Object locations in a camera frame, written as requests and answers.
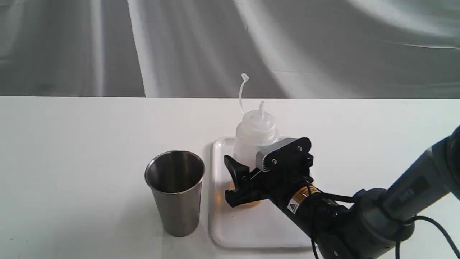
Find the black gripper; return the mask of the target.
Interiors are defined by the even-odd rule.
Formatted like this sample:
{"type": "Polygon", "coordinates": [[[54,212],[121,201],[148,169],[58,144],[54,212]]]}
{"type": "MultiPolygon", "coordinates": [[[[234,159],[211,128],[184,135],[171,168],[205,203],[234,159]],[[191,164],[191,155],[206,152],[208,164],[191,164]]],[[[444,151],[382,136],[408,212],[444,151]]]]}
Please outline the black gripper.
{"type": "Polygon", "coordinates": [[[314,156],[299,161],[294,166],[285,166],[271,172],[250,169],[229,155],[224,164],[231,175],[233,190],[225,190],[225,200],[232,207],[270,200],[279,209],[297,209],[307,197],[316,195],[310,169],[314,156]]]}

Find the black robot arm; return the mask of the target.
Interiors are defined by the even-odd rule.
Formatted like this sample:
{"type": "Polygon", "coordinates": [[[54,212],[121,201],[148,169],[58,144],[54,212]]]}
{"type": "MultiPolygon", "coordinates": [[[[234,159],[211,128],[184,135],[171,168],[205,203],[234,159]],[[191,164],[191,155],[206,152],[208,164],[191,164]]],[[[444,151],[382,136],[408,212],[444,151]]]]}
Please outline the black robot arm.
{"type": "Polygon", "coordinates": [[[419,213],[445,195],[459,198],[459,128],[426,149],[387,190],[359,190],[353,196],[326,193],[313,184],[314,157],[307,137],[263,147],[250,169],[229,155],[224,164],[234,183],[225,191],[232,207],[268,199],[312,241],[315,258],[376,259],[391,249],[400,258],[417,220],[432,223],[454,254],[459,249],[440,223],[419,213]]]}

